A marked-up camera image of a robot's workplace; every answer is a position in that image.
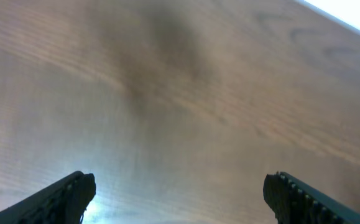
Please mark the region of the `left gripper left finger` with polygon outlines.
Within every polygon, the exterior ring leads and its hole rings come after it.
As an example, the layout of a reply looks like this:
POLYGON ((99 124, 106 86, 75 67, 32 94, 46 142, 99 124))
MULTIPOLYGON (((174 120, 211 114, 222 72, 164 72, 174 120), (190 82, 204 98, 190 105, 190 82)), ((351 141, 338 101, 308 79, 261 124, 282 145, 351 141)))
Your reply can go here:
POLYGON ((0 211, 0 224, 81 224, 95 195, 95 176, 76 171, 0 211))

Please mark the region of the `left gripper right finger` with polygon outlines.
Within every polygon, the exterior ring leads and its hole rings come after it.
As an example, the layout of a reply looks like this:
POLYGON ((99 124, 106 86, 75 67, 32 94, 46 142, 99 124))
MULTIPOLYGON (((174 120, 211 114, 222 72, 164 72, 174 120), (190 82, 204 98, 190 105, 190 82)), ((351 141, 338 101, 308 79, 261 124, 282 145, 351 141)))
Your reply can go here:
POLYGON ((286 172, 266 175, 263 196, 279 224, 360 224, 360 213, 286 172))

